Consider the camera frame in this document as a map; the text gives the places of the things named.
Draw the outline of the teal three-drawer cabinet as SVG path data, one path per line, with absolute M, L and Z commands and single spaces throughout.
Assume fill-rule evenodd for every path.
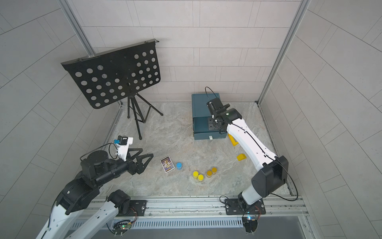
M 208 102 L 220 98 L 219 93 L 192 94 L 192 116 L 194 140 L 212 140 L 226 138 L 227 133 L 215 127 Z

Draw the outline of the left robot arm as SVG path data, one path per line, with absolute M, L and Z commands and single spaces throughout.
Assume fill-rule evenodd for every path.
M 127 159 L 112 159 L 104 150 L 93 150 L 81 161 L 82 170 L 59 193 L 52 205 L 49 219 L 37 238 L 39 239 L 90 239 L 104 225 L 116 216 L 132 216 L 131 220 L 122 220 L 112 230 L 115 235 L 123 235 L 144 216 L 147 202 L 131 200 L 122 190 L 116 190 L 107 196 L 103 205 L 72 234 L 67 235 L 74 222 L 100 194 L 107 182 L 123 173 L 131 175 L 144 172 L 154 155 L 143 154 L 141 148 L 134 148 L 134 154 L 127 151 Z

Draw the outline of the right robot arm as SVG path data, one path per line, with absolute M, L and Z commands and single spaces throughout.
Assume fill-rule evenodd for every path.
M 209 111 L 215 125 L 233 136 L 257 170 L 251 179 L 251 186 L 238 195 L 241 207 L 248 208 L 287 182 L 288 160 L 284 156 L 278 157 L 260 142 L 236 109 L 209 106 Z

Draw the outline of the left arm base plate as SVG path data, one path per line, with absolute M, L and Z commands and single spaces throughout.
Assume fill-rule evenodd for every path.
M 147 207 L 147 200 L 129 200 L 119 206 L 118 217 L 141 217 L 144 216 Z

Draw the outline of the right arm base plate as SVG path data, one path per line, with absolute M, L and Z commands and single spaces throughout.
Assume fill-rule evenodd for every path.
M 227 215 L 265 215 L 266 209 L 263 200 L 258 200 L 252 205 L 248 205 L 244 200 L 234 198 L 224 200 Z

